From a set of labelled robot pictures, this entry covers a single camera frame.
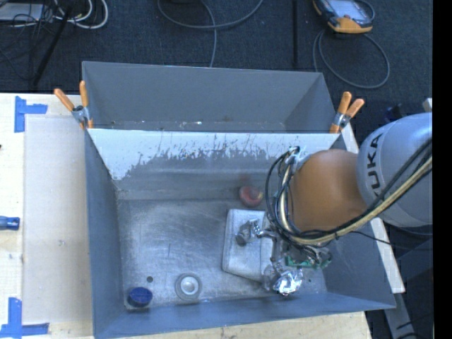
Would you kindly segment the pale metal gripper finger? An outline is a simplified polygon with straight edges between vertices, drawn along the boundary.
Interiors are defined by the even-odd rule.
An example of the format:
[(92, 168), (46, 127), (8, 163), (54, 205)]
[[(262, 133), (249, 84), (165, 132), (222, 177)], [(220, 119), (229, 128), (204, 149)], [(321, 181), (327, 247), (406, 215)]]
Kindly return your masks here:
[(239, 227), (235, 240), (239, 246), (246, 246), (261, 238), (263, 233), (264, 229), (258, 220), (249, 220)]
[(283, 265), (274, 261), (266, 266), (263, 271), (263, 287), (267, 291), (280, 292), (280, 281), (283, 273)]

